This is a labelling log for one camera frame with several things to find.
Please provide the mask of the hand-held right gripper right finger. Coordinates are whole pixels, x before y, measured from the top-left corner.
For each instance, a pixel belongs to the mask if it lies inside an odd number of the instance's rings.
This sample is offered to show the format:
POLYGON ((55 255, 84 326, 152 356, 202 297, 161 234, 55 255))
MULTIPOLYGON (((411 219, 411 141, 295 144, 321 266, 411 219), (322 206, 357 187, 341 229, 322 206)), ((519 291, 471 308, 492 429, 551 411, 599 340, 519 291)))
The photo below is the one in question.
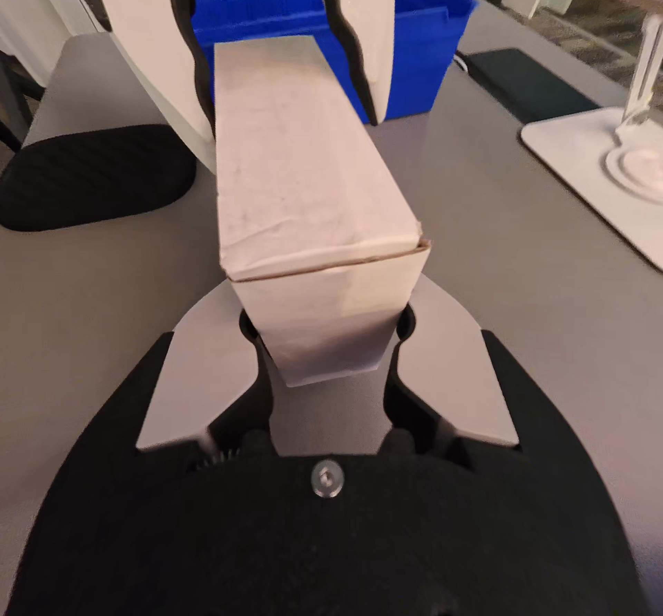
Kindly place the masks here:
POLYGON ((423 274, 396 335, 383 407, 415 448, 449 448, 459 438, 519 445, 479 324, 423 274))

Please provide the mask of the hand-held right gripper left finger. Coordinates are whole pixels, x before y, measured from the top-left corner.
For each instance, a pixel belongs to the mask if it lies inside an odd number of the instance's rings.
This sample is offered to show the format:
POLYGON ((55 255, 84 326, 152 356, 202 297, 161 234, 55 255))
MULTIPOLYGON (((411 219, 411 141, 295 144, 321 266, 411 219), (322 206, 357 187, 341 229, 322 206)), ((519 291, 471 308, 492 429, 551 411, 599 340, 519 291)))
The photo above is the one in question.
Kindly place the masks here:
POLYGON ((247 432, 269 432, 273 405, 259 336, 225 280, 176 325, 136 447, 237 452, 247 432))

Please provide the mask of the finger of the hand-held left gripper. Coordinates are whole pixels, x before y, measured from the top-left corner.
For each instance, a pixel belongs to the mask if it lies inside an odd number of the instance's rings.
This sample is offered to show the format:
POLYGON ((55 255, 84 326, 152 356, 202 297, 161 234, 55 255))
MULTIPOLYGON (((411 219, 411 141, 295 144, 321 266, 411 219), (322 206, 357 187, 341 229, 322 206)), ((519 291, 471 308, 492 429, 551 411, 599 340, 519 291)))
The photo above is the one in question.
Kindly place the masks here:
POLYGON ((369 123, 385 120, 394 59, 395 0, 323 0, 369 123))
POLYGON ((112 40, 166 122, 216 170, 210 68, 192 27, 195 0, 102 0, 112 40))

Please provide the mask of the blue plastic bin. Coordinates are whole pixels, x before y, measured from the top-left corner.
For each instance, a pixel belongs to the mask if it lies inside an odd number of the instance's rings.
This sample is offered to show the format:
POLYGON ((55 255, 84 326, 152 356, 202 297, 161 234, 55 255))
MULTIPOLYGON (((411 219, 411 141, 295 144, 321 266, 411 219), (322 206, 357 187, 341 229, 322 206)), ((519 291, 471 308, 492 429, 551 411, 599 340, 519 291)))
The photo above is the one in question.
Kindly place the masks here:
MULTIPOLYGON (((386 120, 429 112, 477 0, 395 0, 394 60, 386 120)), ((195 0, 192 26, 210 69, 217 43, 314 37, 362 123, 369 119, 353 87, 342 45, 322 0, 195 0)))

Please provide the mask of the white cardboard box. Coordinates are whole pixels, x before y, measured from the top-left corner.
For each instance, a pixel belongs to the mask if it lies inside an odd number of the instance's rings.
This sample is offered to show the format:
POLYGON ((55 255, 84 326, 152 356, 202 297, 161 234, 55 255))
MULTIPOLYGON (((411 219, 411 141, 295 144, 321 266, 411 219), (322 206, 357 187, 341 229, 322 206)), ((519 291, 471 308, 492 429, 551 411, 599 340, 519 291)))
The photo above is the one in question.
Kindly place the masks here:
POLYGON ((316 41, 214 49, 220 265, 289 387, 373 370, 430 254, 316 41))

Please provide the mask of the black oval cushion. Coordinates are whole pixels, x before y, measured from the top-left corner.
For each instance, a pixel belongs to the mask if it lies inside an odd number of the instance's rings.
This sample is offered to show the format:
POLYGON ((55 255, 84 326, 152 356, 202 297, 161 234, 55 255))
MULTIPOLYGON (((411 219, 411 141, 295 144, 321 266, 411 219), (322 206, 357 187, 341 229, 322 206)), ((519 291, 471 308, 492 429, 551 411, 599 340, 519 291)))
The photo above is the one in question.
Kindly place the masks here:
POLYGON ((164 124, 41 140, 1 173, 1 226, 40 232, 155 211, 188 192, 197 163, 164 124))

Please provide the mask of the black flat pad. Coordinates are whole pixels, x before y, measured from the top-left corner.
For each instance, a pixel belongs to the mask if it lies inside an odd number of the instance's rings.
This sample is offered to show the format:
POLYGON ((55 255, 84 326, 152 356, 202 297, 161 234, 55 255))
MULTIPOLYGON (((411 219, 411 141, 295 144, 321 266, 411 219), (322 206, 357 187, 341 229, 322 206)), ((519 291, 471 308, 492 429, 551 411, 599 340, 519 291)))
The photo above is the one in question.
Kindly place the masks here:
POLYGON ((468 74, 522 124, 601 106, 517 48, 462 55, 468 74))

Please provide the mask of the white stand base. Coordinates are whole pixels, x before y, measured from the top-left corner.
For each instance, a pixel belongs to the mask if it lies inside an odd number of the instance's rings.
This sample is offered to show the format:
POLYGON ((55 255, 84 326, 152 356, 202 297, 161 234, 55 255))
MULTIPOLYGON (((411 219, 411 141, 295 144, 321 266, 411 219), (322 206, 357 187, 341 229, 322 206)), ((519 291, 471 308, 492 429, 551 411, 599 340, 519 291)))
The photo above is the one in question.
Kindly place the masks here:
POLYGON ((525 146, 662 270, 662 123, 651 117, 662 16, 648 15, 626 105, 525 125, 525 146))

